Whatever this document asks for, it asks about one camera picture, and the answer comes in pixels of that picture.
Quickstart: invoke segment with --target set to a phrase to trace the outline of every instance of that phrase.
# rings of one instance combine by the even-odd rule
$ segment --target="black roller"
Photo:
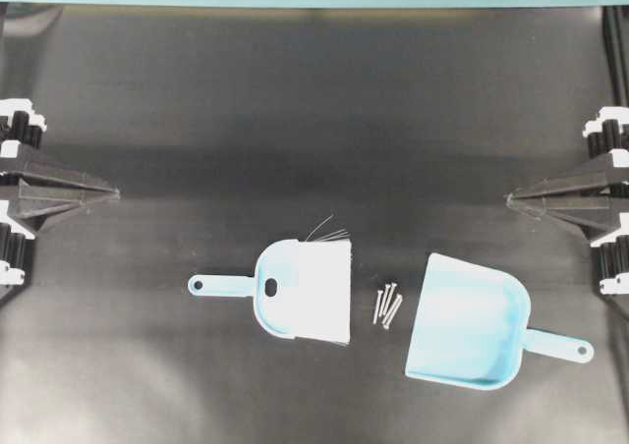
[[[618,269],[620,272],[629,272],[629,236],[623,235],[616,238],[618,246]]]
[[[27,112],[14,112],[13,120],[11,122],[11,132],[9,138],[22,140],[24,137],[24,131],[29,125],[29,114]]]
[[[20,139],[20,142],[23,144],[28,144],[32,146],[32,129],[35,128],[33,125],[28,125],[24,130],[24,136]]]
[[[600,245],[600,274],[602,279],[612,279],[616,276],[613,271],[613,253],[611,243]]]
[[[32,147],[39,149],[42,136],[43,130],[40,127],[32,127]]]
[[[620,144],[620,128],[617,120],[605,120],[602,122],[602,132],[604,134],[607,150],[622,147]]]
[[[596,133],[590,133],[588,135],[588,151],[590,152],[590,158],[597,157],[599,152],[599,141],[597,140]]]
[[[599,154],[603,154],[604,152],[608,152],[607,144],[605,143],[605,137],[601,132],[596,132],[595,136],[597,138],[597,143],[599,144]]]
[[[12,233],[9,238],[9,264],[15,269],[24,265],[24,248],[26,238],[20,233]]]
[[[0,223],[0,260],[9,261],[9,238],[11,225]]]
[[[616,243],[609,243],[609,260],[610,260],[610,270],[611,276],[615,277],[618,272],[620,272],[620,265],[616,262],[618,257],[618,246]]]

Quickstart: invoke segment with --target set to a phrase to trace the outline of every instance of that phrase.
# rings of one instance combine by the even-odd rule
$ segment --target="black surface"
[[[70,7],[7,33],[0,96],[31,97],[46,151],[123,199],[42,234],[0,310],[0,442],[627,442],[627,330],[592,293],[597,261],[504,206],[587,159],[581,127],[612,100],[600,23]],[[349,347],[278,340],[251,301],[187,292],[329,213],[354,246]],[[525,354],[495,392],[405,378],[431,251],[514,274],[530,324],[594,360]],[[405,301],[386,332],[390,279]]]

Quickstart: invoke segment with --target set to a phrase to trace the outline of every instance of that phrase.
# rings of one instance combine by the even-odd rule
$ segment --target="hanging hole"
[[[275,279],[266,279],[264,292],[268,297],[275,297],[275,294],[277,294],[277,281]]]

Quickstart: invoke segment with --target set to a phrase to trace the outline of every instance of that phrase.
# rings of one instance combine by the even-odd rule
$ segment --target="plastic dustpan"
[[[273,336],[350,341],[352,245],[278,241],[260,255],[254,277],[194,275],[203,297],[253,297],[258,323]]]
[[[588,362],[587,341],[527,329],[531,299],[513,276],[432,254],[405,373],[411,378],[493,390],[518,373],[522,350]]]

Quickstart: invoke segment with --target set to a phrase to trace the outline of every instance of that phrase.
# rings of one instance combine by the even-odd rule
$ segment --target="white bristles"
[[[296,316],[290,320],[295,336],[349,343],[351,242],[299,246],[299,290],[290,299],[297,304],[291,308]]]

